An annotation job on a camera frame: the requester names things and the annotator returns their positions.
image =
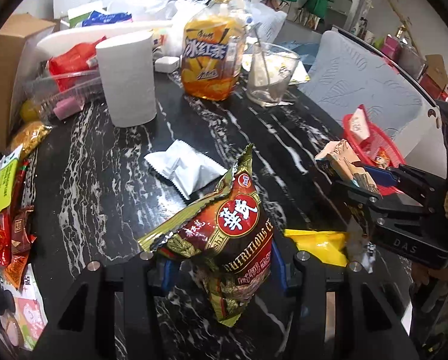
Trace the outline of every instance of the glass cup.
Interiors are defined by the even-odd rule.
[[[282,101],[300,57],[276,44],[252,45],[252,65],[247,82],[247,97],[263,107]]]

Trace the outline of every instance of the clear plastic container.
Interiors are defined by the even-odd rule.
[[[66,80],[69,89],[60,92],[57,82]],[[24,84],[24,90],[46,123],[56,118],[63,120],[79,111],[84,104],[104,97],[101,75],[98,70],[42,76]]]

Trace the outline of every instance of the red plastic basket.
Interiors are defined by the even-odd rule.
[[[369,139],[366,139],[366,144],[358,144],[350,131],[350,118],[352,118],[352,114],[344,116],[344,139],[349,142],[350,147],[355,151],[355,154],[357,154],[362,163],[375,166],[375,162],[372,161],[372,159],[377,156],[379,148],[382,148],[389,157],[389,166],[397,168],[400,164],[405,164],[396,145],[393,144],[392,140],[380,128],[374,125],[374,123],[368,123],[371,136]],[[382,196],[396,192],[400,193],[400,191],[394,187],[382,187],[380,185],[377,187]]]

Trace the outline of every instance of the green label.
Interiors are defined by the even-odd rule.
[[[22,145],[9,154],[2,163],[0,170],[0,212],[11,204],[14,176],[16,176],[21,150]]]

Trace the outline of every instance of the red circular logo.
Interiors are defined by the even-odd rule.
[[[251,231],[259,219],[259,207],[251,195],[239,193],[217,212],[217,224],[229,237],[241,237]]]
[[[252,180],[247,173],[242,173],[239,178],[237,178],[237,182],[243,188],[249,188],[252,185]]]

